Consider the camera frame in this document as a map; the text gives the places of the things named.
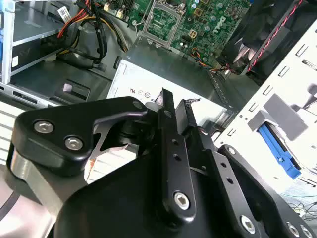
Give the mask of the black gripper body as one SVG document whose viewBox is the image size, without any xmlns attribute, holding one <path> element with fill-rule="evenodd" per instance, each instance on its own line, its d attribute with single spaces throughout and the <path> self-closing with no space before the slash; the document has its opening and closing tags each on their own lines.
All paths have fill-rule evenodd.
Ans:
<svg viewBox="0 0 317 238">
<path fill-rule="evenodd" d="M 227 238 L 205 175 L 191 169 L 174 118 L 160 118 L 153 150 L 72 195 L 57 238 Z"/>
</svg>

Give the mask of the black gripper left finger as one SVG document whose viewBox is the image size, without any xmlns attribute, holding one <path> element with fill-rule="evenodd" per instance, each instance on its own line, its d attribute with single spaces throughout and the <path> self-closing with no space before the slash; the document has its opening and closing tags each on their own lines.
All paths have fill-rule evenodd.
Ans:
<svg viewBox="0 0 317 238">
<path fill-rule="evenodd" d="M 172 93 L 160 96 L 157 111 L 126 96 L 23 112 L 14 123 L 7 168 L 57 221 L 67 200 L 93 183 L 84 179 L 90 159 L 129 144 L 139 146 L 138 159 L 153 150 L 160 118 L 174 118 L 177 127 Z"/>
</svg>

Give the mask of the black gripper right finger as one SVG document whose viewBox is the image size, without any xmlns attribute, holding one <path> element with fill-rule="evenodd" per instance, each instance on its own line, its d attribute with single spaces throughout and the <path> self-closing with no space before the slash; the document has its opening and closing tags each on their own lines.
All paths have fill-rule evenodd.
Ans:
<svg viewBox="0 0 317 238">
<path fill-rule="evenodd" d="M 175 114 L 185 137 L 191 169 L 205 175 L 215 205 L 214 218 L 230 238 L 315 238 L 309 225 L 270 187 L 232 146 L 216 148 L 198 126 L 192 100 L 182 99 Z"/>
</svg>

